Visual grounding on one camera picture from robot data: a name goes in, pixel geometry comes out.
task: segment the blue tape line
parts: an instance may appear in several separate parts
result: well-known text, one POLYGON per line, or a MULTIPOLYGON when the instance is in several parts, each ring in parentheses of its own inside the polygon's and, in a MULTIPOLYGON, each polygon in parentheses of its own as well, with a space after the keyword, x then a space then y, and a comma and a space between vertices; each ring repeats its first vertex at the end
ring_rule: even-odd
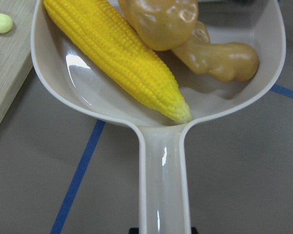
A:
POLYGON ((61 208, 59 210, 58 216, 55 219, 55 222, 53 224, 53 227, 51 229, 50 234, 59 234, 62 231, 62 228, 63 228, 64 223, 66 221, 67 215, 68 215, 69 210, 73 204, 76 193, 79 189, 81 181, 82 181, 84 174, 87 170, 87 167, 88 167, 88 164, 91 160, 93 152, 97 146, 97 143, 99 141, 99 138, 100 138, 100 135, 101 135, 102 130, 104 128, 104 125, 105 125, 104 121, 97 120, 97 122, 93 128, 93 131, 91 133, 91 136, 89 138, 89 141, 87 143, 87 146, 84 150, 84 153, 80 159, 78 167, 75 171, 74 177, 73 177, 73 179, 69 185, 69 188, 66 192, 65 198, 64 198, 63 203, 61 205, 61 208))
POLYGON ((278 93, 278 94, 281 94, 281 95, 284 95, 284 96, 287 96, 287 97, 293 99, 293 90, 292 89, 288 89, 288 88, 285 88, 285 87, 280 86, 278 84, 274 84, 270 90, 275 93, 278 93))

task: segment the toy vegetable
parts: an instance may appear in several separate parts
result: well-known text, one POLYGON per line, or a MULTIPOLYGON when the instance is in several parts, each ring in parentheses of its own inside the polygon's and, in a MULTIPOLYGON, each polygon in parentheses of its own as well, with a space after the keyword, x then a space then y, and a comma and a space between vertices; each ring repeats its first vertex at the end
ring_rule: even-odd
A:
POLYGON ((176 122, 191 121, 169 68, 107 0, 43 3, 68 38, 136 100, 176 122))
POLYGON ((156 51, 185 42, 198 17, 197 0, 118 0, 118 3, 129 24, 156 51))
POLYGON ((7 33, 13 27, 13 21, 11 17, 6 14, 0 13, 0 33, 7 33))
POLYGON ((206 26, 197 22, 191 36, 172 52, 190 70, 206 74, 222 82, 247 81, 259 64, 256 50, 244 43, 211 44, 206 26))

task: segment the spoon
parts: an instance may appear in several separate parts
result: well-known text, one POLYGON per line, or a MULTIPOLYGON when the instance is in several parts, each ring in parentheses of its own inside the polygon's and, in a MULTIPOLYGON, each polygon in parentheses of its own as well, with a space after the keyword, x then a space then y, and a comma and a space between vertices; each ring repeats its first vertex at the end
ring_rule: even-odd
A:
MULTIPOLYGON (((119 9, 116 0, 110 2, 119 9)), ((255 102, 269 91, 281 73, 286 46, 277 0, 257 1, 251 8, 243 8, 243 12, 242 15, 236 10, 213 14, 211 9, 206 15, 202 12, 200 19, 216 42, 240 41, 257 50, 260 66, 256 76, 247 83, 224 84, 195 75, 171 52, 159 53, 175 74, 193 116, 193 121, 177 125, 139 104, 107 77, 53 24, 42 0, 37 1, 31 52, 42 84, 71 108, 129 127, 138 136, 141 234, 191 233, 184 151, 187 132, 198 123, 228 115, 255 102), (219 25, 220 17, 225 19, 223 25, 219 25)))

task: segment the spoon handle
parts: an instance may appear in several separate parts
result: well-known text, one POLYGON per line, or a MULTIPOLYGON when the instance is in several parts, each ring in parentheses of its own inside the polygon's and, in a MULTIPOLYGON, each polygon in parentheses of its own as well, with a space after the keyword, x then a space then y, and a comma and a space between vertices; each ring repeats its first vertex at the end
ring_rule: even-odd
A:
POLYGON ((140 128, 140 234, 190 234, 184 125, 140 128))

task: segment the gray floor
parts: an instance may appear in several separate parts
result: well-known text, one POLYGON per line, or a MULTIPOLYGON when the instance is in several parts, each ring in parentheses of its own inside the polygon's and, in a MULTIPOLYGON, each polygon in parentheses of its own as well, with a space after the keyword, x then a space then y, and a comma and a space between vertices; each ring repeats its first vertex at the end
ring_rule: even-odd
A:
MULTIPOLYGON (((293 0, 283 1, 293 89, 293 0)), ((54 99, 32 71, 0 125, 0 234, 46 234, 96 120, 54 99)), ((200 234, 293 234, 293 99, 269 91, 193 127, 185 141, 192 226, 200 234)), ((106 124, 64 234, 138 226, 138 139, 106 124)))

